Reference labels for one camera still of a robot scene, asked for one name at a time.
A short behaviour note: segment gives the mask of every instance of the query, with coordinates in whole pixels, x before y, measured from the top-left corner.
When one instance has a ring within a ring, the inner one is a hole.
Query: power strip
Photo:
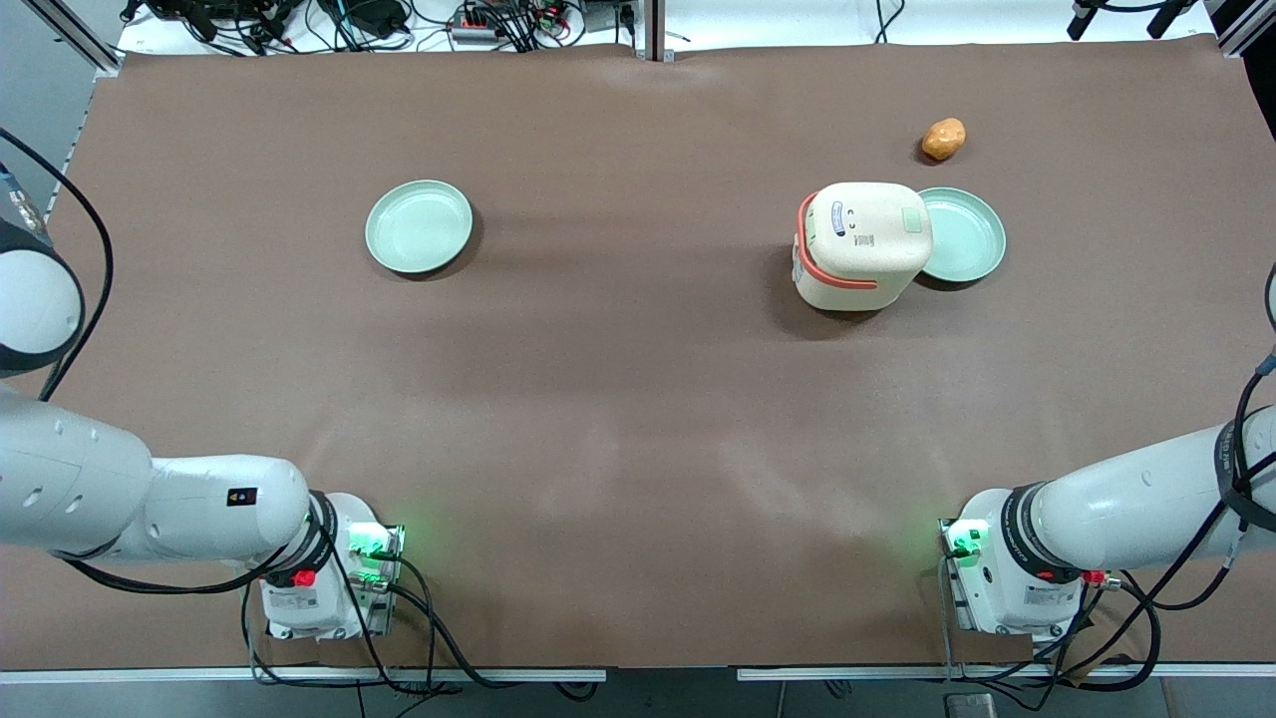
[[[496,28],[485,18],[467,13],[466,6],[457,8],[452,15],[452,40],[457,45],[498,45]]]

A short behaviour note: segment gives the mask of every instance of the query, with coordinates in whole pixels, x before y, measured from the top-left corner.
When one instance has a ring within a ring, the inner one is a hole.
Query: white rice cooker
[[[843,181],[798,208],[794,283],[808,304],[870,311],[900,296],[930,259],[926,203],[901,184]]]

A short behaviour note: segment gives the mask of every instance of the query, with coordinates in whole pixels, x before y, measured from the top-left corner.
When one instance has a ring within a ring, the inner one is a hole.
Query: table
[[[131,57],[71,165],[120,268],[57,402],[156,455],[281,455],[367,499],[408,525],[480,666],[934,664],[938,519],[1225,421],[1267,348],[1276,157],[1257,110],[1215,111],[1247,93],[1207,37],[666,65]],[[949,114],[968,145],[917,161]],[[462,187],[478,228],[415,281],[378,268],[361,227],[421,176]],[[872,316],[812,311],[791,216],[846,179],[980,194],[1004,264]],[[92,235],[60,207],[94,286]],[[6,668],[242,664],[232,597],[0,560]],[[1212,611],[1168,617],[1164,657],[1270,662],[1273,568],[1247,556]],[[1240,606],[1257,620],[1231,621]],[[966,638],[967,661],[1025,650]],[[382,645],[421,656],[407,625]]]

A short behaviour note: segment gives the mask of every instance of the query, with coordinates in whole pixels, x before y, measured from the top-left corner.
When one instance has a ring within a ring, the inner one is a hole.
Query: black sticker
[[[256,488],[232,488],[226,492],[226,506],[253,506],[256,504]]]

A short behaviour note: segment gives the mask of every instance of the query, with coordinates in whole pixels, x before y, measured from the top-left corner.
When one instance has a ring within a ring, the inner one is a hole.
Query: metal frame
[[[644,0],[642,11],[643,38],[646,40],[642,59],[672,62],[674,51],[665,47],[665,0]]]
[[[1257,0],[1219,33],[1219,47],[1224,55],[1239,57],[1273,23],[1276,23],[1276,0]]]
[[[22,1],[88,64],[112,75],[120,71],[120,57],[115,50],[89,29],[88,23],[82,20],[61,0]]]
[[[953,666],[953,676],[986,678],[1008,666]],[[1100,666],[1088,676],[1125,678],[1138,672],[1138,666]],[[1016,676],[1045,678],[1051,667],[1026,666]],[[1160,663],[1152,668],[1159,678],[1276,678],[1276,663]],[[845,668],[738,668],[735,680],[750,681],[919,681],[944,680],[943,666],[849,666]]]
[[[272,668],[281,678],[292,681],[375,681],[376,668]],[[424,670],[388,670],[396,681],[424,682]],[[495,668],[478,672],[491,681],[521,684],[602,684],[607,672],[602,668]],[[60,685],[97,682],[153,682],[153,681],[251,681],[246,667],[234,668],[120,668],[91,671],[0,671],[0,686]],[[468,677],[457,670],[435,670],[434,680],[445,684],[463,684]]]

